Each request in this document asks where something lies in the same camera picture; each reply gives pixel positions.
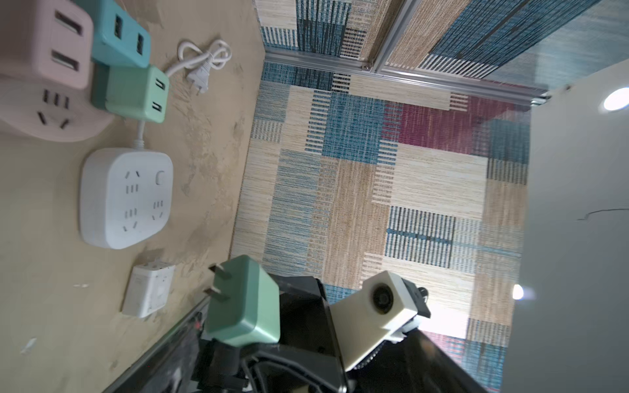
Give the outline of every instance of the white power strip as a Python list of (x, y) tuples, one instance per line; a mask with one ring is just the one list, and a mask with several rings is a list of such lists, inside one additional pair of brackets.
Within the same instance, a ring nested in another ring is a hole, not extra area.
[(133, 267), (122, 313), (144, 318), (166, 305), (175, 265), (149, 262)]
[(172, 175), (164, 153), (131, 148), (92, 153), (81, 177), (83, 240), (119, 250), (159, 232), (170, 216)]

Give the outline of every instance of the ceiling light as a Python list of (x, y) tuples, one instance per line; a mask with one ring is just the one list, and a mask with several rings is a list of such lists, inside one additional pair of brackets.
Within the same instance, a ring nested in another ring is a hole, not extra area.
[(513, 299), (521, 300), (524, 297), (524, 289), (519, 284), (513, 286)]
[(617, 111), (629, 105), (629, 87), (623, 87), (611, 93), (603, 102), (607, 111)]

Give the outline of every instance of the white plug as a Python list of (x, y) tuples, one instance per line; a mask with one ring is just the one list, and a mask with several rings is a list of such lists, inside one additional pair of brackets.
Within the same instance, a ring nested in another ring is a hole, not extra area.
[[(192, 49), (199, 55), (188, 60), (184, 59), (184, 50)], [(231, 48), (227, 42), (216, 40), (210, 46), (207, 52), (203, 52), (199, 47), (189, 41), (183, 41), (177, 47), (177, 56), (179, 63), (173, 65), (166, 70), (168, 77), (172, 76), (180, 69), (194, 69), (188, 76), (187, 80), (192, 82), (199, 89), (200, 93), (208, 91), (208, 78), (210, 69), (220, 70), (231, 59)]]
[(175, 265), (149, 262), (133, 267), (122, 313), (144, 318), (166, 305)]
[(159, 152), (96, 150), (81, 177), (79, 222), (85, 242), (119, 250), (166, 225), (172, 201), (172, 161)]
[(190, 74), (188, 74), (186, 79), (199, 89), (199, 93), (202, 94), (208, 91), (209, 60), (203, 63), (196, 70), (190, 71)]

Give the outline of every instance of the table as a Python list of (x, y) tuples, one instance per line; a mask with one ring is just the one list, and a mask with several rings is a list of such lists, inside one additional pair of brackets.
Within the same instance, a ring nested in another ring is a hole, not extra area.
[[(51, 143), (0, 133), (0, 380), (6, 392), (101, 392), (202, 296), (207, 267), (228, 258), (264, 47), (251, 0), (124, 0), (152, 36), (151, 63), (177, 61), (177, 44), (222, 38), (233, 58), (212, 70), (210, 90), (179, 72), (166, 120), (147, 123), (147, 148), (174, 164), (166, 227), (125, 250), (84, 243), (78, 196), (85, 158), (130, 147), (135, 120), (97, 137)], [(168, 304), (145, 319), (120, 313), (135, 264), (176, 264)], [(36, 338), (30, 351), (25, 345)]]

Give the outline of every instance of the white power cord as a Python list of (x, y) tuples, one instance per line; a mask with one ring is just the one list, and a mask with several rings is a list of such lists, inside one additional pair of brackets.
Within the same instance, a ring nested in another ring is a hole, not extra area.
[[(187, 48), (194, 50), (199, 55), (184, 60), (184, 50)], [(177, 47), (177, 57), (179, 58), (179, 63), (170, 66), (166, 72), (164, 72), (166, 76), (170, 78), (175, 72), (184, 68), (196, 68), (188, 74), (186, 79), (192, 82), (192, 84), (199, 89), (199, 93), (205, 93), (208, 91), (210, 69), (222, 69), (231, 59), (231, 48), (227, 42), (223, 40), (216, 40), (210, 44), (207, 52), (204, 52), (190, 41), (183, 41)], [(138, 121), (138, 135), (136, 140), (133, 141), (133, 147), (138, 150), (144, 149), (145, 125), (146, 121)]]

